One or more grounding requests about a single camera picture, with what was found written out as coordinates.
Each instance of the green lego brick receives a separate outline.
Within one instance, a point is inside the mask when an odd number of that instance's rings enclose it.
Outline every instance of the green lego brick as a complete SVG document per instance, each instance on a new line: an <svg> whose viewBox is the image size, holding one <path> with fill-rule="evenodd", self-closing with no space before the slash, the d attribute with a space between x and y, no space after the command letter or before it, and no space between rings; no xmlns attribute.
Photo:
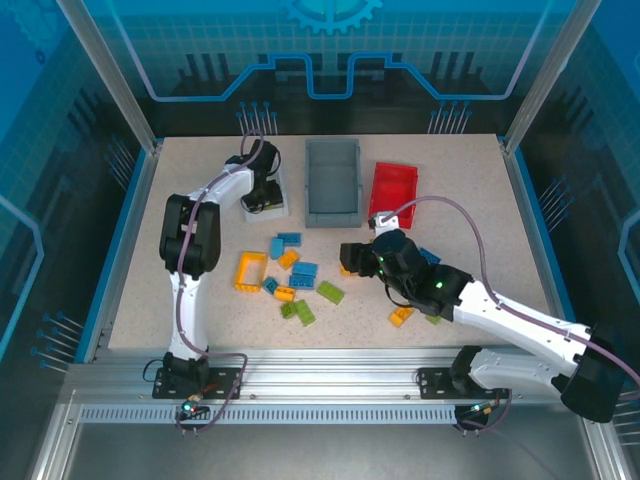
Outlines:
<svg viewBox="0 0 640 480"><path fill-rule="evenodd" d="M282 318L291 318L296 315L296 306L293 302L285 303L280 307L280 313L282 313Z"/></svg>
<svg viewBox="0 0 640 480"><path fill-rule="evenodd" d="M440 323L441 317L430 317L429 315L425 315L424 318L426 318L427 320L429 320L431 323L433 323L434 325L437 325Z"/></svg>
<svg viewBox="0 0 640 480"><path fill-rule="evenodd" d="M322 282L316 289L316 292L336 305L338 305L344 298L344 292L335 285L331 285L329 282Z"/></svg>
<svg viewBox="0 0 640 480"><path fill-rule="evenodd" d="M298 318L302 322L303 326L311 325L316 321L316 317L313 315L311 310L309 309L309 305L304 300L298 300L295 302L296 313L298 314Z"/></svg>

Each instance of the blue enclosure wall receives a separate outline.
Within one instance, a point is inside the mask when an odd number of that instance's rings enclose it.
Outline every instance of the blue enclosure wall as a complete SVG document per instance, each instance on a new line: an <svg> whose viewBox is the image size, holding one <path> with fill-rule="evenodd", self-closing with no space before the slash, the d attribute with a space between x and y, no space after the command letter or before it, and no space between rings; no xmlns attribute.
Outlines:
<svg viewBox="0 0 640 480"><path fill-rule="evenodd" d="M18 479L64 376L46 365L74 350L42 318L84 323L140 147L55 2L0 2L0 39L0 478Z"/></svg>
<svg viewBox="0 0 640 480"><path fill-rule="evenodd" d="M576 319L640 368L640 3L605 0L522 144Z"/></svg>
<svg viewBox="0 0 640 480"><path fill-rule="evenodd" d="M159 136L505 133L573 4L87 2Z"/></svg>

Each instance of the red plastic bin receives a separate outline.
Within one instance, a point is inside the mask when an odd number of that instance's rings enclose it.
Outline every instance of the red plastic bin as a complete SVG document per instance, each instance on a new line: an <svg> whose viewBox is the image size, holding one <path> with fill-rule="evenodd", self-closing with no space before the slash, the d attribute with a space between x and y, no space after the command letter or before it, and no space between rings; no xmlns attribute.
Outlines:
<svg viewBox="0 0 640 480"><path fill-rule="evenodd" d="M394 163L376 163L373 175L369 217L374 213L396 210L416 198L418 169ZM411 228L416 206L412 205L398 215L401 228Z"/></svg>

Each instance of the gray plastic bin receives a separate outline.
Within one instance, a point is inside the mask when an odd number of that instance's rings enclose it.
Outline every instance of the gray plastic bin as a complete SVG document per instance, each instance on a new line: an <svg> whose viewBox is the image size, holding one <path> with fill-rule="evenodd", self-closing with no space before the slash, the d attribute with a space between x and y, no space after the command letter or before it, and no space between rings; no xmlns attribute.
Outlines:
<svg viewBox="0 0 640 480"><path fill-rule="evenodd" d="M307 140L307 228L362 225L362 178L358 140Z"/></svg>

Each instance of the workbench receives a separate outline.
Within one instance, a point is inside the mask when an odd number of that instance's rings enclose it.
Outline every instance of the workbench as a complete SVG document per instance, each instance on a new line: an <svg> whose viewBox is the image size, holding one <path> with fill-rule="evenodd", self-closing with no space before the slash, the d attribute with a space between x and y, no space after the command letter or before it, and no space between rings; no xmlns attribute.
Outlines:
<svg viewBox="0 0 640 480"><path fill-rule="evenodd" d="M479 330L446 321L433 325L415 312L401 327L376 279L340 274L343 242L367 242L373 233L366 218L359 229L305 229L305 136L268 137L282 154L282 174L289 200L287 217L247 223L239 204L222 214L222 255L211 274L208 296L209 344L213 348L397 348L502 344ZM476 221L484 240L489 278L495 290L532 308L548 312L523 221L494 135L359 135L364 210L368 211L375 163L418 167L418 195L442 195L459 202ZM166 349L171 336L172 296L158 245L165 203L174 193L188 194L221 172L239 153L238 137L167 138L153 177L124 291L113 325L111 349ZM301 232L296 250L302 261L319 265L317 283L327 280L345 292L335 306L315 291L299 291L316 316L303 327L284 320L281 303L261 290L234 289L243 251L269 252L278 232ZM479 277L478 247L464 218L447 205L417 206L406 231L418 246L442 262ZM269 260L267 275L286 284L290 271Z"/></svg>

